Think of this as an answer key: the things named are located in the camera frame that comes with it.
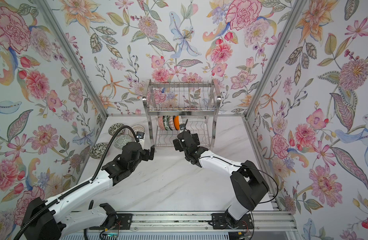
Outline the green leaf patterned bowl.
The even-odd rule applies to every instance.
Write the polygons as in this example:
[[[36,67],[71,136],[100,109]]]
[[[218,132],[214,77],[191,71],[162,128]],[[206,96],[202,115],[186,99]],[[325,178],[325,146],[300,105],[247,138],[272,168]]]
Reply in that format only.
[[[163,116],[163,124],[166,131],[171,130],[169,116]]]

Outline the black white floral bowl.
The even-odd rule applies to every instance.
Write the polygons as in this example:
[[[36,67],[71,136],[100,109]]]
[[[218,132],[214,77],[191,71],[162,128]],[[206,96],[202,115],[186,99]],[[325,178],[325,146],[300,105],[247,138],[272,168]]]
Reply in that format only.
[[[101,159],[107,147],[108,143],[98,143],[94,145],[90,150],[90,157],[93,159]]]

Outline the pink bowl dark floral inside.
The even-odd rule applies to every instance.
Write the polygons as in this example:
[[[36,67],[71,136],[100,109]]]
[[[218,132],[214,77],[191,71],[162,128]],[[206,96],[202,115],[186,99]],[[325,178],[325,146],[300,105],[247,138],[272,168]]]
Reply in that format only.
[[[159,116],[158,118],[158,126],[160,128],[160,130],[165,131],[165,125],[164,125],[164,117],[163,116]]]

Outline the stainless steel dish rack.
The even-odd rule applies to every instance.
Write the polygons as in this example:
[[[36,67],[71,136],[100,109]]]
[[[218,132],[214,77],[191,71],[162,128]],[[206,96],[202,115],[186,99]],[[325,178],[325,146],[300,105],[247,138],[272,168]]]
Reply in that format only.
[[[200,144],[213,149],[216,124],[221,105],[217,80],[201,83],[154,83],[148,81],[143,92],[149,135],[152,145],[171,147],[180,131],[162,131],[159,116],[181,116],[182,124],[198,134]]]

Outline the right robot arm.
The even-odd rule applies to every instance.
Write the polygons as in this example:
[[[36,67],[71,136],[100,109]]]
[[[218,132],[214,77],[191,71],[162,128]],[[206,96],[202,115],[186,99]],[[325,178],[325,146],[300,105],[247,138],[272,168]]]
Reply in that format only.
[[[191,164],[229,177],[235,197],[225,212],[224,222],[233,228],[261,203],[270,190],[262,172],[253,162],[240,163],[215,154],[199,144],[198,134],[182,131],[173,143]]]

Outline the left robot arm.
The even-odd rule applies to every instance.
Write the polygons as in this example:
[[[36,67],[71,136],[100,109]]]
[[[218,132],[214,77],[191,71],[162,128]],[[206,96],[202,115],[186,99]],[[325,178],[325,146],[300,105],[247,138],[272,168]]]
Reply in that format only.
[[[151,161],[154,155],[155,146],[143,149],[140,143],[127,143],[122,153],[104,165],[92,179],[47,200],[35,198],[28,205],[15,239],[25,236],[28,240],[59,240],[92,227],[115,227],[120,220],[117,211],[108,203],[83,212],[75,209],[128,178],[142,161]]]

